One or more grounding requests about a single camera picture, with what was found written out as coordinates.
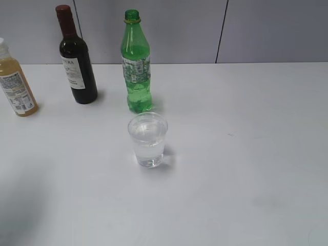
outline bottle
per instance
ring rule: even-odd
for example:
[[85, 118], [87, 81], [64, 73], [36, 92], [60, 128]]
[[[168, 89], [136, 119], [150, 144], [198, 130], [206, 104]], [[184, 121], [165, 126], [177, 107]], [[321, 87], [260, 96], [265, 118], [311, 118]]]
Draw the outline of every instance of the bottle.
[[122, 45], [122, 64], [131, 111], [141, 113], [152, 108], [150, 94], [150, 46], [140, 26], [139, 12], [125, 12], [127, 24]]
[[29, 116], [38, 110], [22, 68], [10, 56], [3, 38], [0, 38], [0, 86], [18, 116]]
[[73, 96], [79, 104], [89, 104], [98, 97], [86, 42], [77, 36], [75, 24], [68, 5], [56, 7], [63, 40], [59, 51], [70, 83]]

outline gray wall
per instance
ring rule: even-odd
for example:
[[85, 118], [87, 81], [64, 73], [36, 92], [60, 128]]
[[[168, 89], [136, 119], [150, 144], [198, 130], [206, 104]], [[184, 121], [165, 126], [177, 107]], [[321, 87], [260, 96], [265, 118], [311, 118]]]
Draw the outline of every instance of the gray wall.
[[328, 0], [229, 0], [219, 63], [328, 61]]
[[75, 0], [94, 63], [121, 63], [126, 9], [140, 11], [153, 63], [214, 63], [227, 0]]
[[63, 3], [79, 30], [77, 10], [96, 64], [120, 63], [129, 8], [140, 11], [152, 63], [328, 61], [328, 0], [229, 0], [226, 15], [227, 0], [75, 0], [76, 9], [73, 0], [2, 0], [0, 37], [22, 64], [61, 63]]
[[[62, 0], [1, 0], [0, 37], [22, 64], [61, 63], [59, 43], [63, 38], [55, 7]], [[73, 0], [66, 1], [76, 14]]]

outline white label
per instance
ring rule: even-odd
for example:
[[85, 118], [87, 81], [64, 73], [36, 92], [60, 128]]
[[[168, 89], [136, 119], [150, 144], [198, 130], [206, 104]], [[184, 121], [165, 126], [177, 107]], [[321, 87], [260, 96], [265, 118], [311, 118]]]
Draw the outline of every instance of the white label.
[[61, 57], [61, 59], [63, 60], [63, 65], [65, 68], [70, 86], [73, 89], [77, 89], [77, 90], [85, 89], [86, 86], [83, 81], [81, 69], [78, 64], [77, 58]]
[[143, 83], [150, 79], [150, 57], [129, 60], [122, 57], [123, 75], [129, 83]]
[[12, 108], [18, 114], [25, 114], [26, 111], [34, 108], [32, 97], [18, 71], [6, 76], [0, 76], [0, 85]]

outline wall seam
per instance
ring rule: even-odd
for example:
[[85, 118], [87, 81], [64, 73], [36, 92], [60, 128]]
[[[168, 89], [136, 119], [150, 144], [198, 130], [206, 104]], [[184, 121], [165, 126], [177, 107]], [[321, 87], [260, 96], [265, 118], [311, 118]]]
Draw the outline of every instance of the wall seam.
[[78, 18], [77, 7], [76, 7], [75, 0], [73, 0], [73, 5], [74, 5], [74, 9], [75, 9], [76, 18], [77, 18], [78, 29], [80, 30], [81, 38], [83, 39], [82, 30], [81, 30], [81, 25], [80, 25], [80, 20], [79, 20], [79, 18]]
[[220, 50], [220, 45], [221, 45], [221, 41], [222, 41], [222, 34], [223, 34], [223, 29], [224, 29], [224, 23], [226, 22], [225, 19], [226, 19], [226, 15], [227, 15], [228, 3], [229, 3], [229, 0], [227, 0], [227, 4], [225, 5], [224, 17], [223, 17], [223, 22], [222, 22], [222, 28], [221, 28], [221, 33], [220, 33], [219, 44], [217, 46], [215, 63], [217, 63], [217, 60], [219, 58], [219, 50]]

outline green bottle cap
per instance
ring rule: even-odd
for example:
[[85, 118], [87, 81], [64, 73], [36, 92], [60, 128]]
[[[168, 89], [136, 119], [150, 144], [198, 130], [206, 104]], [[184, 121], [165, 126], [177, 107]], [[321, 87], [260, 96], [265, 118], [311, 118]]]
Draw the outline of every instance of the green bottle cap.
[[125, 23], [128, 24], [134, 24], [134, 23], [139, 23], [141, 21], [139, 17], [139, 12], [138, 10], [135, 9], [129, 9], [125, 11]]

